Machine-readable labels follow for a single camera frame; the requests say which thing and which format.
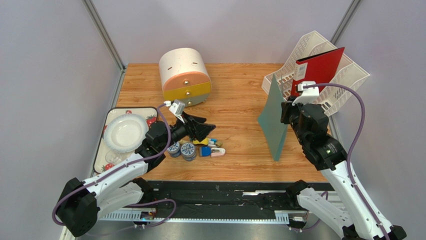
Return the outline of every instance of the white wall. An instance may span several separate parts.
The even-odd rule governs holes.
[[[284,63],[299,38],[333,36],[351,0],[93,0],[124,64],[189,47],[205,63]]]
[[[0,6],[0,239],[57,240],[52,209],[90,171],[119,71],[81,1]]]
[[[412,240],[425,238],[425,11],[424,0],[363,1],[338,43],[371,74],[359,89],[366,121],[355,171],[382,213]],[[359,116],[354,97],[336,114],[346,149]]]

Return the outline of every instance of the small drawer box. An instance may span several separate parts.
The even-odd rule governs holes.
[[[180,100],[193,106],[206,100],[212,83],[198,51],[178,48],[164,54],[158,63],[165,100]]]

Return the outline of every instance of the blue eraser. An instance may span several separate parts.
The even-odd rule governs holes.
[[[211,153],[212,153],[212,150],[208,146],[202,146],[199,148],[200,157],[210,156]]]

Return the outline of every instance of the gray floor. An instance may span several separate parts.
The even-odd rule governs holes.
[[[316,221],[309,217],[309,224]],[[130,222],[98,221],[91,234],[110,233],[125,227]],[[339,237],[324,223],[309,232],[296,233],[285,225],[275,224],[221,224],[221,223],[165,223],[157,227],[129,229],[116,235],[90,237],[79,240],[339,240]]]

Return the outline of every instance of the white plastic basket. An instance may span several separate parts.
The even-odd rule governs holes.
[[[262,89],[267,94],[269,93],[272,76],[275,74],[278,86],[282,89],[283,96],[285,98],[289,97],[292,89],[296,60],[325,53],[336,48],[336,46],[317,31],[302,36],[284,66],[264,77]],[[369,76],[370,74],[368,72],[343,54],[337,67],[336,75],[330,83],[341,84],[356,91]],[[337,113],[351,96],[352,94],[344,89],[327,86],[313,103],[321,104],[322,108],[325,110],[325,114],[331,116]]]

